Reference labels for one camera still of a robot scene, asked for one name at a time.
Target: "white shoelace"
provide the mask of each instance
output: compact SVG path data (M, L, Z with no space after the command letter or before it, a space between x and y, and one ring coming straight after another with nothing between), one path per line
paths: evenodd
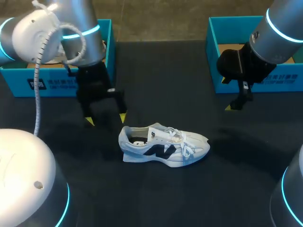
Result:
M168 127L168 128L169 128L169 130L167 132L169 132L169 135L171 136L172 140L176 134L182 138L182 141L180 142L181 149L182 149L182 155L184 157L189 157L189 156L193 155L194 151L192 150L191 147L195 147L195 146L192 143L187 141L186 134L179 131L178 129L174 129L171 127Z

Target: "robotic arm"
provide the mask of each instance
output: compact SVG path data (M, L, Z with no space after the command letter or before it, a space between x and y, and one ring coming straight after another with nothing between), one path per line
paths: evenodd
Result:
M276 67L286 62L303 44L303 5L299 0L275 0L244 47L226 50L217 62L223 83L238 81L240 94L230 103L241 110L252 101L250 88L260 83Z
M105 57L99 25L89 0L48 0L47 9L37 9L15 18L0 19L0 65L10 61L36 62L35 58L45 35L54 27L55 17L60 23L69 23L78 28L86 39L86 52L75 66L97 64ZM51 60L62 42L67 59L75 58L82 48L79 35L63 30L62 36L54 37L45 61Z
M40 63L52 60L62 44L67 61L78 67L77 99L84 118L95 126L95 117L90 104L104 98L116 100L121 120L126 115L123 92L116 91L110 82L105 59L106 50L102 43L100 26L90 0L47 0L48 6L33 1L39 9L15 18L0 19L0 66L25 61L36 63L36 126L40 125L40 97L38 76Z

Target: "black n logo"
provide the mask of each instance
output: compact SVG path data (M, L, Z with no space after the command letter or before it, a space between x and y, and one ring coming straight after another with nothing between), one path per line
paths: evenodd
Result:
M173 153L175 153L176 148L174 145L171 145L169 148L167 148L166 152L164 152L164 145L153 145L148 151L144 153L144 155L154 155L156 154L156 157L160 157L163 159L168 159Z

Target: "shoe tongue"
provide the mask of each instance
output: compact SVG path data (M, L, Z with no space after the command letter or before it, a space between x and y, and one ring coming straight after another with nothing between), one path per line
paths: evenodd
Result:
M147 142L152 141L155 137L160 138L160 139L165 139L165 140L172 141L172 138L171 138L171 136L169 135L168 132L164 132L164 131L161 131L159 129L155 129L153 127L149 127L148 128L148 135L147 135Z

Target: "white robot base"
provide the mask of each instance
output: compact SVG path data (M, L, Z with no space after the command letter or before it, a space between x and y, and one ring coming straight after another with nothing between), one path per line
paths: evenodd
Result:
M21 130L0 129L0 226L76 227L71 192L49 147Z

